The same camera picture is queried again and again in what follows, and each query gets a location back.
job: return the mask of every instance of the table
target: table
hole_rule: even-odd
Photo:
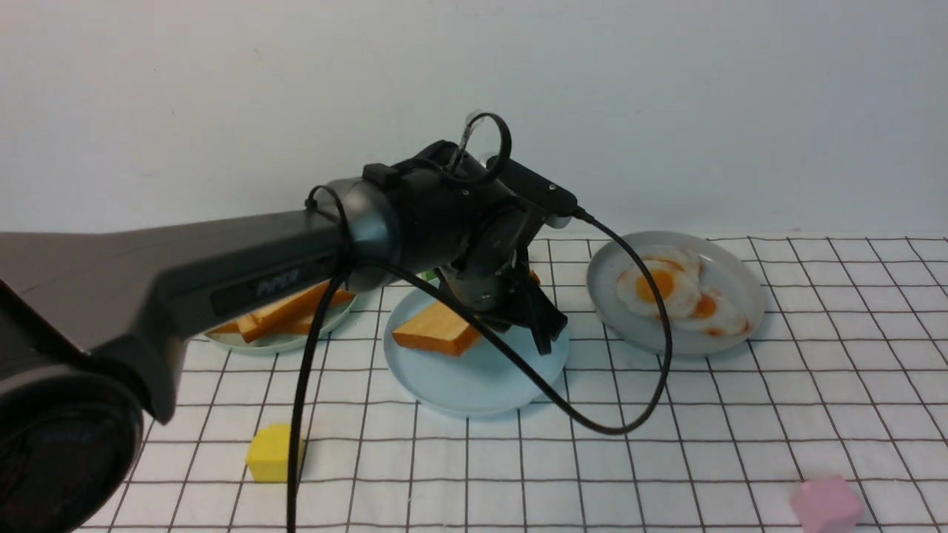
[[[317,351],[300,528],[791,532],[795,487],[834,474],[866,502],[861,532],[948,528],[948,241],[713,240],[767,287],[765,321],[729,353],[676,359],[663,403],[625,437],[542,400],[487,420],[432,413],[379,341],[410,288],[361,298]],[[584,276],[603,244],[530,252],[572,328],[557,388],[614,425],[642,410],[658,359],[593,314]],[[289,421],[300,361],[193,340],[174,420],[149,419],[135,469],[83,531],[280,530],[285,487],[254,484],[244,455],[259,428]]]

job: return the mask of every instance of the yellow cube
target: yellow cube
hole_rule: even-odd
[[[257,483],[286,483],[286,467],[290,455],[290,426],[276,424],[263,428],[250,441],[246,465]],[[305,455],[305,442],[300,440],[300,461]]]

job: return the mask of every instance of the bread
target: bread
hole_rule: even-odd
[[[392,338],[404,348],[459,358],[481,334],[446,305],[435,302],[395,328]]]
[[[323,283],[298,292],[213,329],[211,333],[239,333],[247,343],[274,334],[306,335],[309,333],[319,300],[328,287],[329,284]],[[349,302],[355,296],[340,289],[333,295],[329,306],[332,308]]]

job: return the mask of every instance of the pink block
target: pink block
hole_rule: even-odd
[[[805,481],[790,507],[806,533],[848,533],[863,516],[863,504],[842,476]]]

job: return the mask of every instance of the black cable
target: black cable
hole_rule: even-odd
[[[487,169],[487,173],[481,177],[475,179],[459,179],[455,176],[455,173],[458,170],[458,166],[461,164],[461,159],[464,158],[465,149],[467,148],[467,141],[470,139],[471,134],[474,132],[474,124],[480,119],[492,119],[494,123],[497,124],[497,130],[501,134],[501,150],[497,154],[497,158],[494,159],[494,164]],[[510,136],[510,128],[507,127],[507,123],[503,119],[495,115],[494,113],[479,113],[475,115],[473,119],[467,122],[467,127],[465,132],[461,137],[461,142],[458,144],[458,149],[454,152],[454,155],[451,156],[451,159],[447,163],[447,177],[463,183],[470,187],[480,187],[486,185],[501,175],[503,172],[503,167],[506,166],[507,161],[510,160],[510,153],[513,150],[513,139]]]
[[[342,213],[343,209],[341,205],[338,205],[339,212]],[[644,424],[648,418],[655,411],[655,408],[658,406],[659,400],[662,396],[662,392],[665,390],[665,384],[668,380],[668,372],[671,368],[671,356],[672,356],[672,338],[671,338],[671,322],[668,319],[667,311],[665,310],[665,302],[662,298],[662,294],[658,289],[658,286],[655,284],[654,278],[652,278],[651,273],[643,263],[642,259],[639,257],[635,250],[633,250],[628,243],[626,243],[617,233],[610,230],[604,224],[593,218],[591,215],[586,213],[583,210],[578,210],[574,213],[574,217],[587,222],[588,224],[596,227],[597,229],[606,233],[616,244],[619,245],[628,255],[631,257],[632,261],[639,267],[642,271],[643,276],[645,277],[648,287],[651,289],[652,294],[655,296],[655,302],[658,305],[659,315],[662,319],[662,328],[665,333],[665,358],[662,362],[662,369],[659,374],[658,384],[655,387],[655,392],[652,395],[651,400],[646,405],[646,408],[642,413],[630,422],[626,426],[621,427],[610,427],[603,426],[596,422],[591,421],[585,415],[578,412],[572,405],[569,404],[562,396],[560,396],[553,387],[550,386],[537,372],[529,365],[520,355],[517,354],[506,342],[504,342],[489,326],[481,322],[473,313],[468,311],[463,305],[457,301],[449,298],[444,293],[439,291],[433,285],[428,282],[422,281],[417,276],[414,276],[412,273],[407,270],[387,263],[385,261],[376,260],[376,259],[364,259],[354,263],[352,256],[343,256],[341,262],[340,270],[329,282],[329,286],[326,289],[326,292],[322,295],[322,298],[319,300],[319,306],[316,310],[316,314],[313,318],[313,323],[310,325],[309,335],[306,338],[306,345],[303,348],[302,363],[300,368],[300,376],[297,380],[297,390],[296,395],[293,400],[293,417],[290,424],[290,442],[289,442],[289,453],[288,453],[288,463],[287,463],[287,477],[286,477],[286,530],[288,533],[296,532],[296,513],[297,513],[297,493],[299,492],[299,480],[300,472],[298,470],[299,458],[300,458],[300,437],[301,437],[301,427],[302,427],[302,409],[305,405],[306,399],[306,388],[309,383],[309,376],[313,368],[313,360],[316,354],[316,344],[319,340],[319,331],[322,329],[322,325],[325,323],[326,314],[329,311],[329,304],[333,299],[333,295],[336,294],[336,291],[342,286],[342,284],[349,279],[349,276],[354,270],[362,267],[377,267],[383,270],[388,271],[390,274],[401,278],[414,285],[415,287],[421,289],[427,293],[432,298],[439,300],[449,309],[454,311],[459,317],[464,319],[469,323],[474,329],[476,329],[485,339],[487,339],[491,344],[493,344],[498,350],[501,351],[511,362],[514,363],[517,368],[520,369],[531,381],[545,394],[549,397],[556,406],[562,410],[566,415],[568,415],[572,420],[582,425],[585,428],[588,428],[594,432],[603,433],[607,435],[619,435],[625,434],[635,429],[639,428]],[[349,241],[349,249],[351,248],[351,235],[344,237]]]
[[[339,230],[342,232],[342,253],[339,262],[339,270],[330,280],[326,292],[319,299],[319,305],[313,317],[313,323],[309,326],[309,333],[306,336],[306,345],[302,350],[302,362],[300,363],[300,375],[297,378],[296,395],[293,398],[293,414],[290,421],[290,444],[287,454],[286,464],[286,531],[294,533],[296,531],[297,516],[297,493],[299,492],[300,480],[300,436],[302,433],[302,409],[306,403],[306,388],[309,385],[309,375],[313,369],[313,359],[316,355],[316,344],[319,342],[319,332],[322,325],[326,322],[326,313],[329,312],[329,304],[336,295],[336,291],[343,283],[349,281],[349,276],[353,272],[352,257],[355,243],[353,243],[352,232],[349,231],[349,219],[346,216],[346,210],[342,205],[342,199],[338,193],[329,187],[318,185],[314,187],[306,198],[306,209],[314,210],[328,216],[323,210],[319,209],[316,201],[316,193],[326,191],[333,198],[338,213]]]

